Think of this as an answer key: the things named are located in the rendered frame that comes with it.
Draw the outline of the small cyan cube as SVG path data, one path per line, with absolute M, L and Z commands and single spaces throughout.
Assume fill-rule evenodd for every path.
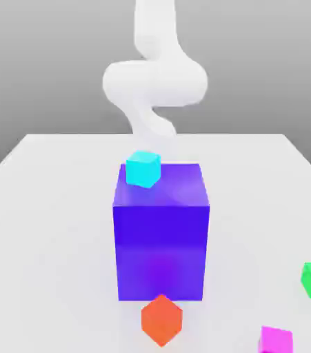
M 138 150 L 126 160 L 126 183 L 151 188 L 161 178 L 161 156 Z

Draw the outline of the small orange cube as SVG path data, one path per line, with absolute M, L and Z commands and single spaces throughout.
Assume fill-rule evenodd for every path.
M 165 295 L 159 295 L 141 310 L 142 330 L 160 347 L 182 329 L 183 310 Z

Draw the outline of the small magenta cube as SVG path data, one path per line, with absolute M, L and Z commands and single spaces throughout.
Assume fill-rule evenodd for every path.
M 291 331 L 262 326 L 258 344 L 258 353 L 293 353 L 293 335 Z

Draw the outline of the large purple box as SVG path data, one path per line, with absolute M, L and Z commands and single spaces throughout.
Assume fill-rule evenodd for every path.
M 197 163 L 163 164 L 151 188 L 119 170 L 112 205 L 121 301 L 203 298 L 210 203 Z

